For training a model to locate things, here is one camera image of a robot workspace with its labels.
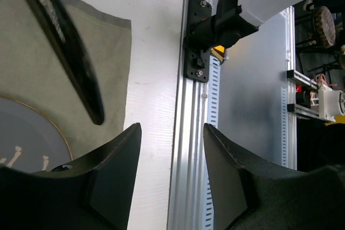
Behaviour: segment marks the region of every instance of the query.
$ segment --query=black mounting plate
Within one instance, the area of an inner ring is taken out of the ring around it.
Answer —
[[[209,18],[212,13],[212,7],[209,3],[203,2],[205,0],[189,0],[188,13],[187,13],[187,29],[186,34],[192,33],[192,26],[195,23]],[[184,48],[184,69],[183,74],[186,78],[193,79],[194,81],[206,83],[209,81],[210,72],[210,51],[197,52],[187,47]]]

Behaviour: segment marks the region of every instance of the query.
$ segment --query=round plate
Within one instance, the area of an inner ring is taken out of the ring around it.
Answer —
[[[0,96],[0,163],[27,173],[71,161],[59,129],[37,110]]]

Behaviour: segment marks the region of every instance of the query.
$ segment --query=bolt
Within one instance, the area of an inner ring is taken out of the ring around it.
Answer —
[[[204,72],[202,72],[201,70],[197,70],[195,74],[197,76],[202,76],[204,74]]]

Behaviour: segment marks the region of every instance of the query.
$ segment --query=black mounting bracket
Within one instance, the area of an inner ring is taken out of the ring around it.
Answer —
[[[189,0],[187,34],[193,34],[195,24],[211,17],[212,7],[205,0]],[[210,51],[198,50],[184,43],[184,76],[198,82],[209,81]]]
[[[199,82],[209,81],[210,49],[230,48],[240,38],[259,29],[244,20],[238,0],[218,0],[217,12],[205,0],[189,0],[187,30],[183,40],[184,76]]]

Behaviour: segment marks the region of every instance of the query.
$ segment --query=gray cloth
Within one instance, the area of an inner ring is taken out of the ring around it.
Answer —
[[[63,0],[99,80],[106,121],[95,126],[25,0],[0,0],[0,95],[45,114],[77,158],[123,130],[130,64],[130,21],[79,0]]]

